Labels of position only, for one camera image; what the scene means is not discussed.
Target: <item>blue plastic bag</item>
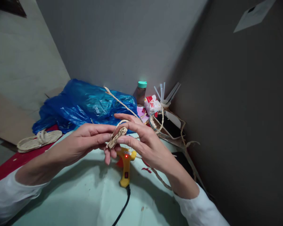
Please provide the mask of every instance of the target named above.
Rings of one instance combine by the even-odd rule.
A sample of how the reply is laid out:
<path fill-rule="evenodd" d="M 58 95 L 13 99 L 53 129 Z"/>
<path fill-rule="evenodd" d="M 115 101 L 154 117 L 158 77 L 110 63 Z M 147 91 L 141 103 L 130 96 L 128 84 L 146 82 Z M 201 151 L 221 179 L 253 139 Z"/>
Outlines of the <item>blue plastic bag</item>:
<path fill-rule="evenodd" d="M 58 96 L 44 102 L 39 112 L 41 119 L 32 127 L 33 133 L 55 124 L 63 133 L 84 123 L 116 126 L 120 120 L 114 118 L 114 113 L 132 113 L 105 92 L 103 87 L 77 79 L 70 80 Z M 133 96 L 113 90 L 110 92 L 137 115 L 137 103 Z"/>

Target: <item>fingernail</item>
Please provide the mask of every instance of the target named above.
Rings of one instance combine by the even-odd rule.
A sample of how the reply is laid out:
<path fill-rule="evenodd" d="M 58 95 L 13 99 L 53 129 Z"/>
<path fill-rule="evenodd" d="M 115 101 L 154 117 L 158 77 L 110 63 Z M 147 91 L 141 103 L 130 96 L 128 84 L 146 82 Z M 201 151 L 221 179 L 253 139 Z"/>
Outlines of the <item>fingernail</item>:
<path fill-rule="evenodd" d="M 110 134 L 104 134 L 104 140 L 110 140 L 111 139 L 111 135 Z"/>
<path fill-rule="evenodd" d="M 118 138 L 116 142 L 117 142 L 117 143 L 121 143 L 121 144 L 122 144 L 122 143 L 124 143 L 124 141 L 125 141 L 125 139 L 124 139 L 124 138 Z"/>

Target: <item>red and white package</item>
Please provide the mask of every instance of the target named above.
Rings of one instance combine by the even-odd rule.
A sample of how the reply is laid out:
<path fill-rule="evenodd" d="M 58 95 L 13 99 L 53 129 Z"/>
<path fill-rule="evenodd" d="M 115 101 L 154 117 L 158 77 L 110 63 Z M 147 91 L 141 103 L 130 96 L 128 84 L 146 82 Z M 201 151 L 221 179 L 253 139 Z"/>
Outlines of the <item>red and white package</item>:
<path fill-rule="evenodd" d="M 155 95 L 146 97 L 144 101 L 144 105 L 148 112 L 148 115 L 151 115 L 152 113 L 156 113 L 161 110 L 161 104 L 156 99 Z"/>

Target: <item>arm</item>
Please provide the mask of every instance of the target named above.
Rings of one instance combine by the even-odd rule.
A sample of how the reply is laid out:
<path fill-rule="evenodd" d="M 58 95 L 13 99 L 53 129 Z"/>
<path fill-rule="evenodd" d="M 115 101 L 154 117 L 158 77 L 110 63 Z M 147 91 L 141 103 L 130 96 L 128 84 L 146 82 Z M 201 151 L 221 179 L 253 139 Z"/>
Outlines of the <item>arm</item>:
<path fill-rule="evenodd" d="M 49 151 L 32 159 L 0 181 L 0 225 L 15 216 L 65 166 L 69 166 L 97 148 L 104 148 L 115 126 L 85 124 Z M 116 157 L 115 150 L 106 154 Z"/>
<path fill-rule="evenodd" d="M 189 225 L 228 225 L 203 189 L 190 177 L 151 128 L 131 115 L 115 114 L 114 116 L 129 120 L 122 126 L 137 132 L 140 137 L 140 141 L 138 141 L 131 136 L 122 136 L 117 142 L 135 149 L 151 167 L 160 170 L 167 176 L 175 193 L 175 199 L 178 201 L 181 212 Z"/>

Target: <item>woven straw sandal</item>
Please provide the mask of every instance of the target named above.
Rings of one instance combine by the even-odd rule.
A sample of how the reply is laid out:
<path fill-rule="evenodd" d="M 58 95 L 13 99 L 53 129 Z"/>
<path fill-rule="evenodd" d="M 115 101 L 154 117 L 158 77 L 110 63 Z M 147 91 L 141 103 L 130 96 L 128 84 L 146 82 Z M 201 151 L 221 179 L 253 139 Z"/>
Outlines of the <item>woven straw sandal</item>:
<path fill-rule="evenodd" d="M 62 131 L 55 130 L 51 132 L 46 132 L 41 130 L 37 133 L 36 136 L 27 137 L 23 140 L 20 140 L 17 144 L 18 152 L 25 153 L 40 147 L 43 147 L 47 144 L 56 142 L 62 136 Z"/>

